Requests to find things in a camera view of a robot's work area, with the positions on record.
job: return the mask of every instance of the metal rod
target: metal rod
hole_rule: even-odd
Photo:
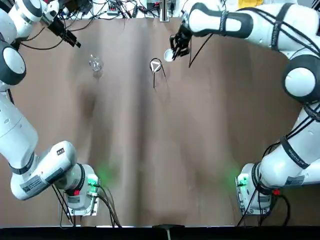
[[[162,13],[161,13],[161,18],[160,18],[160,21],[161,22],[169,22],[169,18],[168,18],[168,0],[162,0],[162,3],[161,3],[161,10],[162,10]]]

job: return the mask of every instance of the brown table surface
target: brown table surface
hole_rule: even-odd
[[[36,152],[72,142],[78,161],[90,164],[113,192],[122,225],[237,224],[235,176],[244,164],[261,160],[300,110],[281,87],[288,60],[241,39],[212,37],[190,69],[188,56],[164,62],[180,22],[94,20],[74,32],[80,49],[65,42],[49,51],[20,47],[27,75],[12,91],[38,132]],[[204,40],[193,39],[193,55]],[[26,44],[45,48],[58,41],[45,30]],[[104,62],[100,79],[93,77],[90,54]],[[152,58],[162,60],[166,73],[166,79],[156,73],[155,89]],[[59,225],[52,189],[19,201],[10,190],[7,162],[0,164],[0,226]],[[284,190],[292,208],[289,224],[320,223],[318,188]],[[279,201],[265,224],[281,224],[285,215]],[[83,226],[109,224],[103,204],[97,217],[82,220]]]

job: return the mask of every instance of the clear glass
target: clear glass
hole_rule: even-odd
[[[90,55],[89,65],[94,72],[101,72],[104,67],[102,60],[92,54]]]

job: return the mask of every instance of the black strap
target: black strap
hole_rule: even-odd
[[[304,104],[303,109],[310,118],[316,120],[317,122],[320,122],[319,112],[313,110],[308,104]]]
[[[14,168],[13,166],[10,165],[9,163],[9,166],[11,168],[11,172],[13,172],[14,174],[18,174],[18,175],[22,175],[24,173],[26,173],[32,166],[32,163],[34,162],[34,158],[35,158],[35,152],[33,152],[31,154],[31,157],[29,159],[29,161],[27,162],[27,164],[22,167],[22,168]]]
[[[306,169],[310,164],[306,163],[301,159],[301,157],[293,150],[290,143],[285,136],[280,137],[280,143],[286,152],[286,154],[295,162],[300,168]]]
[[[220,18],[220,25],[219,25],[219,31],[221,36],[227,35],[226,31],[226,22],[228,18],[228,11],[223,11]]]
[[[271,35],[271,49],[272,50],[278,51],[278,38],[279,38],[281,25],[284,21],[286,13],[291,5],[293,5],[293,3],[285,3],[282,6],[282,8],[280,9],[278,15],[275,17],[275,23],[274,23],[272,35]]]
[[[260,165],[261,162],[257,162],[253,165],[251,170],[251,179],[253,182],[253,186],[257,189],[257,191],[263,195],[270,195],[272,193],[272,189],[265,186],[260,180]]]

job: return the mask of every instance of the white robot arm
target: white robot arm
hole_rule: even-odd
[[[166,51],[164,58],[172,61],[189,54],[192,36],[217,34],[271,48],[290,59],[282,86],[304,107],[291,133],[274,145],[277,148],[261,162],[246,164],[236,178],[242,213],[249,209],[248,214],[259,215],[261,211],[269,212],[272,189],[320,183],[319,16],[313,9],[290,3],[236,12],[222,9],[217,1],[193,4],[183,13],[178,33],[170,37],[171,50]]]
[[[58,1],[47,5],[41,0],[17,0],[9,13],[0,9],[0,153],[12,171],[11,191],[17,199],[27,200],[55,184],[66,191],[69,208],[90,214],[87,210],[98,202],[99,192],[94,170],[77,163],[76,149],[68,141],[36,155],[36,130],[3,94],[26,75],[22,56],[10,44],[26,39],[34,23],[44,21],[53,33],[61,33],[72,46],[80,46],[73,34],[69,35],[63,25],[60,27],[58,10]]]

